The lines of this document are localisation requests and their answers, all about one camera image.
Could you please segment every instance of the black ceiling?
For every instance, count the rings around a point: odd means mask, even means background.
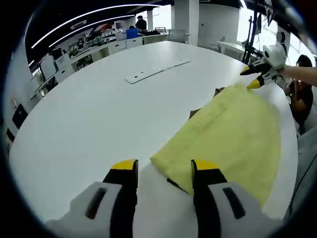
[[[172,0],[158,0],[153,4],[166,5],[171,4]],[[114,5],[123,4],[137,4],[148,3],[148,0],[48,0],[33,14],[32,20],[26,32],[25,47],[29,63],[32,60],[40,60],[49,50],[49,45],[70,33],[70,26],[87,20],[86,25],[101,21],[107,18],[118,17],[123,15],[137,14],[145,10],[151,10],[153,7],[119,7],[108,10],[103,10],[89,14],[87,16],[76,19],[65,26],[57,29],[46,38],[44,38],[33,49],[31,48],[41,37],[50,32],[55,27],[62,23],[84,14],[89,11],[93,11],[100,8],[105,8]]]

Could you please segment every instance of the yellow towel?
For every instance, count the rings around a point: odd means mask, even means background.
[[[191,194],[191,159],[212,161],[228,181],[243,186],[263,206],[275,179],[280,147],[279,110],[237,84],[201,108],[151,161]]]

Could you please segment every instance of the person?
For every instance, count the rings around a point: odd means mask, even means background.
[[[141,31],[146,30],[147,29],[147,22],[145,20],[143,20],[143,16],[138,16],[138,21],[135,24],[135,26],[140,29]]]
[[[301,55],[297,60],[297,66],[312,67],[312,62],[307,56]],[[304,129],[304,122],[313,105],[312,86],[301,81],[301,78],[297,78],[294,79],[289,86],[284,88],[284,93],[286,96],[291,95],[291,111],[301,131]]]

